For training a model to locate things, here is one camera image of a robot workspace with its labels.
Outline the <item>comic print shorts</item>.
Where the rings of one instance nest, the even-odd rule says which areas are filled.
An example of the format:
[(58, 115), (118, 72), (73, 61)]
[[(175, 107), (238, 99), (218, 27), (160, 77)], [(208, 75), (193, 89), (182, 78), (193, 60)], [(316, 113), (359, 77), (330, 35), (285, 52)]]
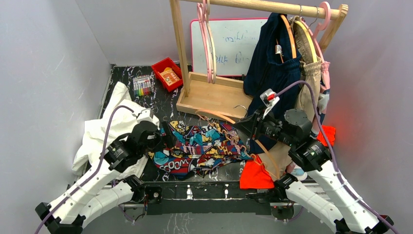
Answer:
[(242, 160), (251, 160), (237, 130), (228, 123), (213, 122), (206, 126), (169, 121), (176, 137), (172, 147), (149, 152), (154, 165), (168, 174), (184, 178), (193, 172), (205, 177), (217, 168)]

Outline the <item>orange wooden hanger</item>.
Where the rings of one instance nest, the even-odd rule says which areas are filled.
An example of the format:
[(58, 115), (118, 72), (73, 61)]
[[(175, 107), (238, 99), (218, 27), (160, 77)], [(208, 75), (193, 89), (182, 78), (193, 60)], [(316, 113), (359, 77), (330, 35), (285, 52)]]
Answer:
[[(225, 116), (225, 115), (222, 115), (222, 114), (220, 114), (220, 113), (218, 113), (218, 112), (214, 112), (214, 111), (208, 110), (208, 109), (197, 109), (197, 110), (195, 110), (195, 114), (196, 114), (197, 116), (199, 116), (200, 118), (202, 118), (202, 119), (207, 118), (206, 114), (209, 114), (209, 115), (212, 115), (212, 116), (213, 116), (214, 118), (216, 118), (216, 119), (223, 119), (223, 120), (225, 120), (225, 121), (227, 121), (227, 122), (229, 122), (229, 123), (231, 123), (231, 124), (234, 124), (234, 123), (235, 123), (235, 121), (234, 121), (233, 119), (231, 119), (231, 118), (229, 118), (229, 117), (227, 117), (227, 116)], [(270, 158), (270, 160), (271, 160), (271, 162), (272, 162), (272, 164), (273, 164), (273, 166), (274, 166), (274, 168), (275, 168), (275, 170), (276, 170), (276, 173), (274, 174), (274, 173), (268, 171), (268, 170), (265, 168), (266, 163), (264, 163), (263, 161), (262, 161), (261, 163), (259, 163), (259, 162), (257, 161), (258, 155), (256, 155), (256, 154), (253, 154), (254, 162), (255, 162), (257, 165), (260, 165), (261, 167), (264, 167), (264, 170), (267, 171), (270, 176), (274, 176), (276, 180), (279, 180), (280, 177), (281, 177), (281, 176), (280, 176), (280, 167), (277, 165), (277, 163), (275, 162), (275, 160), (273, 160), (273, 159), (270, 157), (269, 151), (263, 146), (263, 144), (262, 144), (259, 140), (257, 140), (257, 139), (255, 140), (255, 142), (256, 142), (256, 143), (260, 146), (260, 148), (264, 151), (265, 155), (267, 155), (267, 157)]]

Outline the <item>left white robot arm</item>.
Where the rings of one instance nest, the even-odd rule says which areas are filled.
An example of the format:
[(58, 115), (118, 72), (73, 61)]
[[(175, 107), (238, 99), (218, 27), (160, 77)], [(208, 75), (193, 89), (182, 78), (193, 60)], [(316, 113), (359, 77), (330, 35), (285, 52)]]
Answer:
[(147, 197), (146, 185), (130, 175), (111, 189), (104, 187), (135, 165), (148, 152), (171, 148), (176, 136), (163, 121), (162, 129), (143, 120), (131, 133), (118, 136), (104, 145), (96, 161), (74, 185), (50, 203), (42, 202), (35, 211), (51, 234), (80, 234), (95, 218), (124, 202), (139, 203)]

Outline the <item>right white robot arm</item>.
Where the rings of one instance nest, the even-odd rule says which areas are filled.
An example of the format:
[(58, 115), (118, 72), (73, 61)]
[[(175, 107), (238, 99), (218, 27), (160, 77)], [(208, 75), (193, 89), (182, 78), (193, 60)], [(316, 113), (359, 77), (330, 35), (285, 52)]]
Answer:
[(384, 234), (394, 225), (387, 215), (377, 215), (340, 176), (330, 150), (310, 136), (312, 123), (302, 110), (290, 109), (283, 120), (264, 117), (256, 111), (233, 126), (251, 139), (266, 136), (290, 146), (288, 155), (326, 192), (329, 200), (304, 186), (295, 176), (285, 174), (275, 181), (274, 195), (289, 199), (326, 223), (336, 234)]

